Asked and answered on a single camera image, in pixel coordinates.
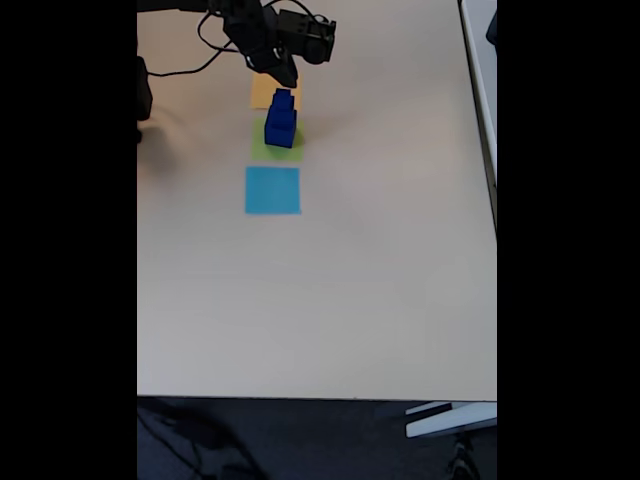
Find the green square paper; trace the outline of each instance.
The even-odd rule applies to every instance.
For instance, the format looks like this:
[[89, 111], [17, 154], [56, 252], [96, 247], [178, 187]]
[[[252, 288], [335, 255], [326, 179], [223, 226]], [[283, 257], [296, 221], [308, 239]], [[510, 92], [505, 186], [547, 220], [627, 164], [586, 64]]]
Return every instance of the green square paper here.
[[304, 124], [298, 120], [296, 135], [293, 137], [293, 147], [284, 148], [264, 143], [264, 122], [266, 118], [253, 120], [253, 135], [251, 141], [251, 158], [253, 160], [276, 160], [282, 162], [301, 162], [304, 146]]

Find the yellow square paper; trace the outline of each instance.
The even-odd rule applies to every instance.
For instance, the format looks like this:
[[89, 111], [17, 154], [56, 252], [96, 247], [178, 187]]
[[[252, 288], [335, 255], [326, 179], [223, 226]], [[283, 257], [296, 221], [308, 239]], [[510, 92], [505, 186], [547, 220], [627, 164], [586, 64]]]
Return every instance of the yellow square paper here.
[[[300, 111], [300, 97], [302, 96], [302, 75], [298, 72], [298, 86], [296, 88], [287, 88], [291, 90], [294, 97], [294, 108]], [[254, 73], [251, 85], [251, 108], [269, 108], [273, 101], [273, 94], [276, 88], [286, 88], [276, 82], [271, 75], [266, 73]]]

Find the blue cube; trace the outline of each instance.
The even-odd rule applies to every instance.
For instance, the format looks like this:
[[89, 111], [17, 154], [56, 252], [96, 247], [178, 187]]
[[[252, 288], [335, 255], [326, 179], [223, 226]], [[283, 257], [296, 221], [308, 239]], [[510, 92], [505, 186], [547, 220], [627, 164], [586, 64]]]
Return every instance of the blue cube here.
[[264, 124], [264, 143], [285, 148], [293, 147], [298, 117], [293, 105], [294, 98], [289, 90], [276, 89]]

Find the blue square paper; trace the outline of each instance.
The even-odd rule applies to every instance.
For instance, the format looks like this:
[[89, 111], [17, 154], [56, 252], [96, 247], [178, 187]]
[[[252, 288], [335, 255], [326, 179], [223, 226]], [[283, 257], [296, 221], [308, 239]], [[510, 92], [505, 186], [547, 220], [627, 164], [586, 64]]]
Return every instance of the blue square paper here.
[[300, 213], [300, 169], [247, 167], [245, 212], [254, 215]]

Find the blue block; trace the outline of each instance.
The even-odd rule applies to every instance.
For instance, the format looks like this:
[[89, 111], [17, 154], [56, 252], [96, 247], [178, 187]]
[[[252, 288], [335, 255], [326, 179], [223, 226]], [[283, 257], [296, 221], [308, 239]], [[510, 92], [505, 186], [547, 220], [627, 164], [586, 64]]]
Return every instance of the blue block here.
[[276, 89], [264, 124], [264, 143], [278, 147], [293, 147], [298, 112], [294, 110], [294, 97], [289, 90]]
[[278, 110], [291, 111], [293, 110], [294, 97], [291, 95], [291, 91], [285, 88], [276, 88], [276, 93], [273, 94], [273, 100], [271, 106]]

